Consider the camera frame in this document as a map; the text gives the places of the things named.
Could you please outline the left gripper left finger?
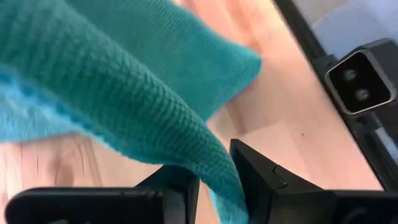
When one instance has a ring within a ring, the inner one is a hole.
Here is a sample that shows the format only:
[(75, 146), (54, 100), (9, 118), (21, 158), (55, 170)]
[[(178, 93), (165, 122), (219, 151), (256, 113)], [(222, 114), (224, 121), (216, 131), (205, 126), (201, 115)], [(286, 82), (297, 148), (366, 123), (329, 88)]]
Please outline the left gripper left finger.
[(195, 224), (199, 179), (162, 166), (135, 187), (41, 187), (6, 205), (7, 224)]

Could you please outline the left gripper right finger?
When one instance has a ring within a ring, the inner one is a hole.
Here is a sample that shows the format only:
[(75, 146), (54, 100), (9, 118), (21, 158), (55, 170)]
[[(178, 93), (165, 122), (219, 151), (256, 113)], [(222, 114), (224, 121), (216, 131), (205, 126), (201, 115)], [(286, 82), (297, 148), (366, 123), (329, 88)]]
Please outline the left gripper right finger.
[(325, 190), (238, 139), (230, 142), (249, 224), (398, 224), (398, 193)]

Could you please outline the teal microfiber towel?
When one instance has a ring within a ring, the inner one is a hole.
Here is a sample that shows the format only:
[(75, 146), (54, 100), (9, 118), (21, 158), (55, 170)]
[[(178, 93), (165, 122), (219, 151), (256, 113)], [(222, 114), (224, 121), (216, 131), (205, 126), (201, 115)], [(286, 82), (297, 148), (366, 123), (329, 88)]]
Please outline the teal microfiber towel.
[(248, 224), (236, 166), (207, 119), (261, 58), (171, 0), (0, 0), (0, 142), (89, 134), (177, 165), (211, 190), (221, 224)]

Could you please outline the black aluminium frame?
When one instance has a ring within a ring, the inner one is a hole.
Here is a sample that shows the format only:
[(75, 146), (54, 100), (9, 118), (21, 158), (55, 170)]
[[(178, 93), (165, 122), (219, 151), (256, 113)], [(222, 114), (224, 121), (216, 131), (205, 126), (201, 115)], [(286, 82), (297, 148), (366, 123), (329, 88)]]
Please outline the black aluminium frame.
[(274, 2), (383, 189), (398, 192), (398, 96), (348, 115), (325, 82), (325, 73), (360, 45), (384, 38), (398, 44), (398, 0)]

